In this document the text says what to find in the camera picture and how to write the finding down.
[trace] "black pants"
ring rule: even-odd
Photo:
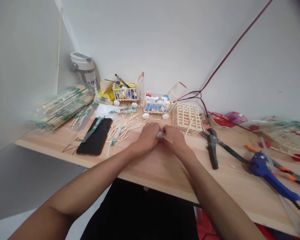
[[[91,239],[198,240],[193,204],[117,178],[82,234]]]

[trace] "person's arm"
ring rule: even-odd
[[[256,225],[198,161],[177,128],[163,128],[167,147],[187,169],[198,200],[221,239],[265,239]]]
[[[137,142],[80,174],[40,206],[9,238],[65,239],[72,223],[109,187],[136,157],[158,143],[158,123],[147,123]]]

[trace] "person's hand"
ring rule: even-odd
[[[142,129],[139,139],[131,145],[140,154],[149,152],[160,140],[157,138],[159,131],[161,131],[161,127],[158,123],[147,123]]]
[[[187,151],[191,150],[186,144],[183,134],[177,128],[170,125],[165,125],[162,128],[162,132],[164,133],[165,138],[168,139],[166,140],[163,138],[163,142],[177,157],[181,153],[186,153]]]

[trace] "miniature wooden cart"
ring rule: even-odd
[[[177,103],[176,108],[172,112],[172,125],[178,128],[180,132],[188,135],[201,132],[201,118],[198,107]]]
[[[187,87],[184,84],[177,82],[170,88],[169,93],[145,92],[142,101],[143,111],[149,114],[169,114],[176,106],[178,98],[180,98],[186,90]]]
[[[260,130],[280,145],[280,152],[290,154],[290,149],[300,152],[300,130],[282,128]]]
[[[144,73],[142,72],[135,82],[126,82],[127,84],[133,84],[135,87],[123,88],[119,87],[119,84],[114,83],[112,90],[114,94],[114,100],[117,101],[139,101],[144,91]]]

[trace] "blue glue gun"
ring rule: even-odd
[[[286,188],[269,170],[267,166],[267,157],[262,152],[256,152],[249,164],[250,172],[257,176],[262,177],[267,181],[281,196],[289,199],[292,202],[299,201],[300,197],[298,194],[290,191]]]

